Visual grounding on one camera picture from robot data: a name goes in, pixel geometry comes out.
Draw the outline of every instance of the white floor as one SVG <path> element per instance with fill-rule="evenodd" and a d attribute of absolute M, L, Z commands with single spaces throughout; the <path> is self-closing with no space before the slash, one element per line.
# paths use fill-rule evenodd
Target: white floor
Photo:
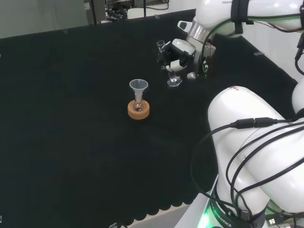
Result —
<path fill-rule="evenodd" d="M 155 6 L 148 6 L 155 9 L 147 9 L 147 17 L 154 16 L 154 15 L 161 15 L 165 13 L 170 13 L 169 9 L 166 10 L 157 10 L 157 9 L 165 9 L 168 7 L 167 4 L 159 4 Z M 143 9 L 142 8 L 134 8 L 128 10 L 128 19 L 134 19 L 134 18 L 143 18 Z M 109 20 L 103 20 L 101 23 L 107 23 L 110 22 Z"/>

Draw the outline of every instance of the hexagonal base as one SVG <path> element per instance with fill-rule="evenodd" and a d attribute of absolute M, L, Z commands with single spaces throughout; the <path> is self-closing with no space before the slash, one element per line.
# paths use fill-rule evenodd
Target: hexagonal base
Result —
<path fill-rule="evenodd" d="M 170 78 L 167 83 L 170 87 L 177 87 L 182 82 L 182 79 L 180 76 L 172 77 Z"/>

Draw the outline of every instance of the cable connector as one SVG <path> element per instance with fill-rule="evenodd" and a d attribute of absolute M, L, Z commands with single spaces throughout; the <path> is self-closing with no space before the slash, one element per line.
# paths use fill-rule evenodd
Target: cable connector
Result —
<path fill-rule="evenodd" d="M 269 117 L 263 118 L 250 118 L 237 120 L 234 123 L 231 123 L 232 128 L 237 129 L 249 129 L 249 128 L 260 128 L 260 127 L 270 127 L 278 123 L 290 123 L 292 120 L 277 120 Z"/>
<path fill-rule="evenodd" d="M 303 54 L 303 49 L 304 49 L 304 33 L 301 34 L 298 45 L 297 45 L 298 51 L 295 55 L 295 60 L 299 61 L 299 59 L 301 58 L 302 54 Z"/>
<path fill-rule="evenodd" d="M 249 212 L 246 211 L 246 210 L 242 210 L 241 211 L 241 219 L 243 219 L 244 221 L 249 221 L 250 220 Z"/>

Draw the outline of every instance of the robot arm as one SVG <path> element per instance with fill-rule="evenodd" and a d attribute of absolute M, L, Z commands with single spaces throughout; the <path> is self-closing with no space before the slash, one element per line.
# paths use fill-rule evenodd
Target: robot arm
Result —
<path fill-rule="evenodd" d="M 193 62 L 195 47 L 182 39 L 174 39 L 159 48 L 158 61 L 169 72 L 179 72 Z"/>
<path fill-rule="evenodd" d="M 299 17 L 302 5 L 303 0 L 250 0 L 247 22 L 271 22 L 274 26 L 297 31 L 302 28 Z M 186 40 L 189 45 L 193 45 L 196 49 L 193 60 L 196 76 L 208 71 L 208 63 L 203 61 L 215 51 L 215 47 L 207 42 L 212 34 L 217 33 L 231 38 L 241 36 L 236 32 L 235 23 L 231 21 L 231 9 L 231 0 L 202 0 L 192 22 L 178 23 L 178 27 L 188 34 Z M 298 59 L 304 49 L 304 44 L 302 45 L 297 55 Z"/>
<path fill-rule="evenodd" d="M 246 18 L 248 21 L 271 21 L 272 24 L 283 29 L 298 30 L 302 28 L 299 17 L 300 10 L 302 11 L 303 8 L 302 5 L 303 0 L 251 0 L 248 4 Z M 201 34 L 204 33 L 205 35 L 199 37 L 193 33 L 197 31 L 195 23 L 192 23 L 191 28 L 188 26 L 186 27 L 187 29 L 185 29 L 188 30 L 187 40 L 190 40 L 189 37 L 191 37 L 203 43 L 202 50 L 204 52 L 201 55 L 202 57 L 206 56 L 206 42 L 211 34 L 218 33 L 224 36 L 234 36 L 238 34 L 238 32 L 236 32 L 236 24 L 231 21 L 231 9 L 232 1 L 229 0 L 202 0 L 200 6 L 197 8 L 195 21 L 201 26 L 201 31 L 204 31 Z M 300 54 L 302 54 L 304 48 L 302 43 L 303 42 L 299 42 L 298 45 Z M 264 100 L 259 100 L 260 98 L 255 100 L 254 96 L 256 95 L 250 92 L 251 91 L 246 91 L 246 89 L 240 87 L 236 90 L 230 88 L 219 94 L 209 107 L 211 130 L 216 128 L 215 126 L 217 124 L 221 124 L 221 120 L 225 122 L 227 120 L 227 114 L 231 114 L 231 118 L 235 120 L 239 119 L 238 115 L 241 115 L 241 118 L 248 118 L 249 116 L 259 117 L 260 115 L 269 117 L 277 115 L 277 118 L 282 118 L 275 110 L 266 104 Z M 260 106 L 260 108 L 256 109 L 255 107 L 255 109 L 252 109 L 251 107 L 255 105 Z M 256 138 L 260 134 L 263 134 L 263 132 L 270 130 L 271 129 L 267 128 L 259 131 L 249 130 L 248 132 L 237 130 L 223 131 L 213 136 L 219 166 L 217 192 L 221 200 L 231 202 L 229 194 L 230 185 L 225 178 L 225 170 L 231 156 L 238 151 L 246 140 Z M 256 155 L 240 173 L 237 178 L 236 188 L 240 190 L 253 183 L 262 181 L 302 159 L 303 153 L 300 152 L 303 151 L 302 139 L 303 133 L 299 133 L 294 137 L 282 139 L 265 148 L 264 154 L 260 153 Z M 229 172 L 229 178 L 232 178 L 239 164 L 251 151 L 252 147 L 237 157 L 237 161 L 234 161 L 234 164 L 231 166 L 232 170 Z M 272 199 L 286 211 L 304 211 L 304 182 L 301 177 L 303 170 L 304 166 L 301 165 L 277 180 L 252 189 L 244 194 L 243 196 L 249 204 L 250 209 L 252 209 L 253 214 L 258 214 L 263 211 L 269 199 Z M 239 204 L 242 209 L 245 209 L 242 200 L 239 200 Z"/>

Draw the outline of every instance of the small funnel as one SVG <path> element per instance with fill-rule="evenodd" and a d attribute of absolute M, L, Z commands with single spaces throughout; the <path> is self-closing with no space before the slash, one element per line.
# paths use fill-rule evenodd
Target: small funnel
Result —
<path fill-rule="evenodd" d="M 135 100 L 128 105 L 129 116 L 136 120 L 144 119 L 150 112 L 148 102 L 142 99 L 143 91 L 148 87 L 148 82 L 142 79 L 135 79 L 130 82 L 130 87 L 135 92 Z"/>
<path fill-rule="evenodd" d="M 148 83 L 142 79 L 135 79 L 130 82 L 130 87 L 135 92 L 136 102 L 140 102 L 142 100 L 143 91 L 148 87 Z"/>

